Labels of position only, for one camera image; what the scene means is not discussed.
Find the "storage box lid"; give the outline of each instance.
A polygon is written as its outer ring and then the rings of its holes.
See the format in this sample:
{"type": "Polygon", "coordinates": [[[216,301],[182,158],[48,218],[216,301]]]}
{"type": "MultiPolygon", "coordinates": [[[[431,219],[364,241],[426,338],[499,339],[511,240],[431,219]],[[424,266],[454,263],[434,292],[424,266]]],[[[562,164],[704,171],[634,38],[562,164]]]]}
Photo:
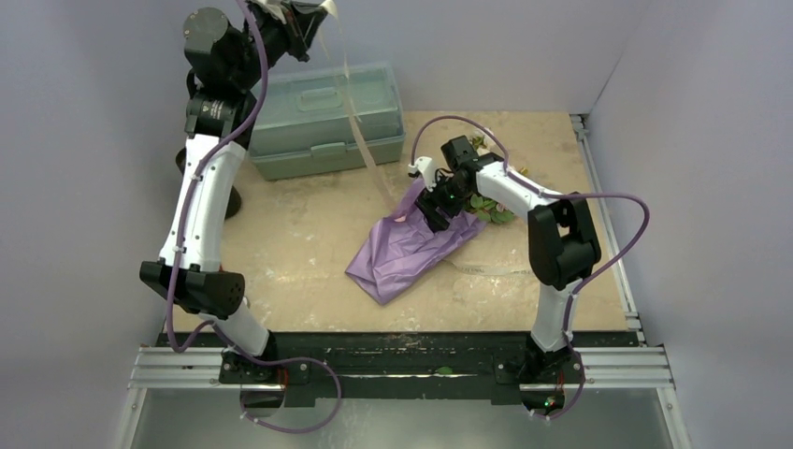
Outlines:
{"type": "Polygon", "coordinates": [[[404,133],[397,85],[388,64],[350,67],[349,81],[340,68],[303,72],[270,79],[267,99],[253,127],[251,156],[353,143],[342,101],[345,92],[351,95],[365,140],[404,133]]]}

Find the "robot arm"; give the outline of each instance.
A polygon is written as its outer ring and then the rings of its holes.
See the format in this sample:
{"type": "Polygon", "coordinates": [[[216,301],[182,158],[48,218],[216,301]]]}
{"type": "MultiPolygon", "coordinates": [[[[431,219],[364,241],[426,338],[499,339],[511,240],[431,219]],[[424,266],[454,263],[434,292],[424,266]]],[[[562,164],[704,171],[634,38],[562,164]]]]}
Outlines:
{"type": "Polygon", "coordinates": [[[592,215],[584,200],[554,200],[536,182],[512,173],[539,194],[507,176],[501,157],[488,153],[479,155],[466,137],[454,138],[441,147],[449,174],[444,174],[429,157],[420,157],[410,165],[413,177],[424,179],[425,189],[416,206],[426,217],[434,232],[444,230],[464,207],[471,195],[486,196],[503,204],[528,224],[529,263],[541,282],[537,319],[531,331],[532,340],[543,353],[564,349],[565,329],[575,311],[573,298],[566,313],[572,289],[592,274],[600,259],[600,247],[592,215]],[[562,236],[560,228],[568,233],[562,236]]]}
{"type": "MultiPolygon", "coordinates": [[[[285,53],[308,61],[311,41],[327,16],[324,7],[268,0],[249,1],[248,8],[265,43],[269,67],[285,53]]],[[[139,277],[167,299],[176,270],[174,304],[211,321],[241,350],[274,357],[274,339],[244,302],[244,278],[221,271],[223,218],[252,130],[221,148],[196,173],[198,162],[251,114],[255,105],[251,88],[262,77],[259,55],[248,24],[238,30],[213,7],[191,14],[184,22],[183,34],[184,53],[192,66],[187,79],[190,100],[184,177],[177,212],[159,259],[141,263],[139,277]],[[188,196],[192,201],[184,208],[188,196]],[[179,223],[184,223],[182,241],[177,241],[179,223]]]]}

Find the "purple bag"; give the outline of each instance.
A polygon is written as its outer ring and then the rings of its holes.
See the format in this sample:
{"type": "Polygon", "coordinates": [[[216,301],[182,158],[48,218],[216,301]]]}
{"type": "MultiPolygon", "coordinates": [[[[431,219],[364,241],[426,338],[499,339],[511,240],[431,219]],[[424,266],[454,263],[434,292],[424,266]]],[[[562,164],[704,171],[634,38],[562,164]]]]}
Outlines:
{"type": "Polygon", "coordinates": [[[449,228],[433,233],[413,202],[424,190],[419,178],[402,197],[396,211],[380,219],[345,271],[381,305],[407,290],[444,257],[476,237],[486,222],[462,212],[449,228]]]}

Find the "tabletop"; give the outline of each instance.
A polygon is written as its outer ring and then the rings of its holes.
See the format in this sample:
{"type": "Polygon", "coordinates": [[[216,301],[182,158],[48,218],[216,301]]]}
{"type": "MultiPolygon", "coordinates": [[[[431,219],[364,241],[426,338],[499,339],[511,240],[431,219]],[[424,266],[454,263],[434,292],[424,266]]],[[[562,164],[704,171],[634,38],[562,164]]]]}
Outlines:
{"type": "MultiPolygon", "coordinates": [[[[448,112],[404,116],[402,160],[378,166],[392,195],[404,195],[415,133],[448,112]]],[[[562,193],[591,187],[570,124],[562,112],[457,112],[487,126],[510,151],[510,163],[528,177],[562,193]]],[[[424,132],[419,155],[442,161],[440,145],[471,135],[460,122],[434,123],[424,132]]],[[[281,331],[477,331],[529,330],[539,282],[532,274],[470,274],[466,268],[529,270],[526,224],[488,224],[485,230],[430,269],[385,306],[361,290],[344,270],[388,210],[364,168],[265,181],[246,161],[235,186],[242,209],[223,228],[223,267],[245,276],[246,295],[260,323],[281,331]]],[[[605,234],[596,221],[603,260],[605,234]]],[[[192,330],[194,316],[175,312],[175,328],[192,330]]],[[[614,276],[607,272],[582,291],[574,329],[624,330],[625,314],[614,276]]]]}

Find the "white wall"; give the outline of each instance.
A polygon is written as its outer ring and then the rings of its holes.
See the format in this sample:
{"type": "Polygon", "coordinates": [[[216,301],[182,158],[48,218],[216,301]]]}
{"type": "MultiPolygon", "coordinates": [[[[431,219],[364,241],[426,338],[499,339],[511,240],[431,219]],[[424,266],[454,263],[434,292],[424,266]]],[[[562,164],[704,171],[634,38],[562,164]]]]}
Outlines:
{"type": "Polygon", "coordinates": [[[107,448],[164,301],[137,279],[179,190],[181,42],[159,0],[0,16],[0,441],[107,448]]]}
{"type": "MultiPolygon", "coordinates": [[[[350,64],[390,61],[405,109],[588,112],[650,0],[337,0],[350,64]]],[[[308,3],[320,3],[308,0],[308,3]]],[[[231,0],[168,2],[174,33],[188,13],[231,0]]],[[[341,58],[332,18],[323,26],[341,58]]],[[[274,73],[328,66],[283,58],[274,73]]]]}
{"type": "MultiPolygon", "coordinates": [[[[655,1],[591,117],[653,218],[627,273],[703,448],[789,447],[793,2],[655,1]]],[[[613,208],[625,243],[638,217],[613,208]]]]}

